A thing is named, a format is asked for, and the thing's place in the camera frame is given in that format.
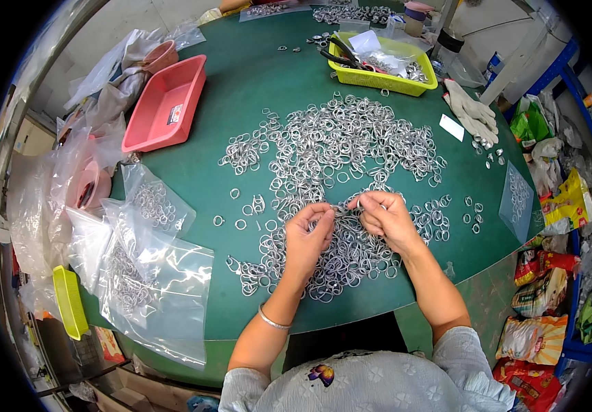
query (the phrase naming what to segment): yellow plastic basket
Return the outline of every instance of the yellow plastic basket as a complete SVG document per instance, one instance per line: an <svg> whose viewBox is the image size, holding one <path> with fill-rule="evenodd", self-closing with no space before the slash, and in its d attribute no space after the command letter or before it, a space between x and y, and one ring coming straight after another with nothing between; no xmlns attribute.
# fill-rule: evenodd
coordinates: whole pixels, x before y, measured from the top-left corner
<svg viewBox="0 0 592 412"><path fill-rule="evenodd" d="M81 296L78 294L77 274L64 267L53 268L53 287L62 317L62 325L72 339L81 340L81 335L89 329L86 315L83 313Z"/></svg>
<svg viewBox="0 0 592 412"><path fill-rule="evenodd" d="M339 32L339 38L349 44L349 37L355 36L356 33ZM377 89L388 89L392 92L399 92L409 95L418 96L424 93L425 90L433 90L438 87L438 80L433 73L433 67L426 54L414 45L408 43L397 42L396 40L379 37L378 41L382 46L399 52L402 55L416 55L417 62L422 66L422 70L426 77L429 78L427 83L416 82L401 77L390 75L383 75L383 73L374 73L366 70L348 69L342 67L339 63L328 61L328 65L337 72L340 83L356 84L357 86L374 87ZM328 52L333 56L341 57L341 49L334 43L328 46Z"/></svg>

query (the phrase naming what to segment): pink container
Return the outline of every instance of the pink container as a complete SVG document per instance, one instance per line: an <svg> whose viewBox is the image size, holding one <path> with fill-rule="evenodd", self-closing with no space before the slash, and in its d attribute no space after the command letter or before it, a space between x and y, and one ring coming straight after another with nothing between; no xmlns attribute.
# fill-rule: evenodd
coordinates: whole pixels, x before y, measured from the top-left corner
<svg viewBox="0 0 592 412"><path fill-rule="evenodd" d="M204 81L206 55L193 56L157 72L145 86L122 140L124 153L184 143L189 138Z"/></svg>
<svg viewBox="0 0 592 412"><path fill-rule="evenodd" d="M168 40L156 46L154 50L145 56L143 70L147 70L154 75L157 71L174 65L178 61L179 56L175 50L175 40Z"/></svg>
<svg viewBox="0 0 592 412"><path fill-rule="evenodd" d="M99 168L96 161L92 160L78 179L77 199L73 207L97 208L102 205L102 199L108 197L110 193L111 177L105 170Z"/></svg>

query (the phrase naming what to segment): woman's left hand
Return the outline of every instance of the woman's left hand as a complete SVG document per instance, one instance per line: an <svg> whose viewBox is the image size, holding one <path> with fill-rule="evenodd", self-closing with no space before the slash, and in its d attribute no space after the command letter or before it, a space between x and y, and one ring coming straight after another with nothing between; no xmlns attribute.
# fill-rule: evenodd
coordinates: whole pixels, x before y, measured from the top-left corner
<svg viewBox="0 0 592 412"><path fill-rule="evenodd" d="M330 203L313 203L304 207L285 224L287 232L287 261L285 274L294 276L305 286L315 271L322 251L330 245L333 234L335 211ZM315 230L308 225L317 221Z"/></svg>

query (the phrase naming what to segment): red snack bag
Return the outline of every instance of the red snack bag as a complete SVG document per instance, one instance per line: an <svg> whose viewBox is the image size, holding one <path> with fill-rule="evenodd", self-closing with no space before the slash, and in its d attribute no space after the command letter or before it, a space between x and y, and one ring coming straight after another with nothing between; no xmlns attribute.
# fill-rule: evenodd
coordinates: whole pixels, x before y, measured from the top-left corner
<svg viewBox="0 0 592 412"><path fill-rule="evenodd" d="M548 412L562 389L552 365L502 358L493 368L493 378L509 385L530 412Z"/></svg>
<svg viewBox="0 0 592 412"><path fill-rule="evenodd" d="M515 268L514 283L516 286L527 285L534 282L539 276L539 259L533 249L524 251L518 258L518 266Z"/></svg>
<svg viewBox="0 0 592 412"><path fill-rule="evenodd" d="M560 268L578 274L580 257L574 254L561 254L555 252L539 251L539 271L544 274L550 268Z"/></svg>

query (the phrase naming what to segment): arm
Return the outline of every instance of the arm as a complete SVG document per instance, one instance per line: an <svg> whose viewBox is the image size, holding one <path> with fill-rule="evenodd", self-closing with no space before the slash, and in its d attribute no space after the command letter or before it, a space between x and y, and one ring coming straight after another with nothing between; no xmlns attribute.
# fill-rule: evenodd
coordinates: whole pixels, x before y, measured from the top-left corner
<svg viewBox="0 0 592 412"><path fill-rule="evenodd" d="M319 255L332 240L335 212L328 203L310 204L285 224L287 260L282 279L262 308L279 325L291 325L300 296L315 271ZM308 224L318 221L308 232ZM234 346L227 370L250 368L270 378L271 365L284 347L287 330L271 326L259 316L248 323Z"/></svg>
<svg viewBox="0 0 592 412"><path fill-rule="evenodd" d="M470 326L470 316L461 294L442 273L417 233L401 196L367 192L349 202L349 209L358 207L358 203L365 209L360 220L367 231L382 236L388 246L401 255L415 287L417 304L431 325L433 344L454 326Z"/></svg>
<svg viewBox="0 0 592 412"><path fill-rule="evenodd" d="M244 4L250 4L250 0L221 0L218 9L221 13L225 13L234 9L238 9Z"/></svg>

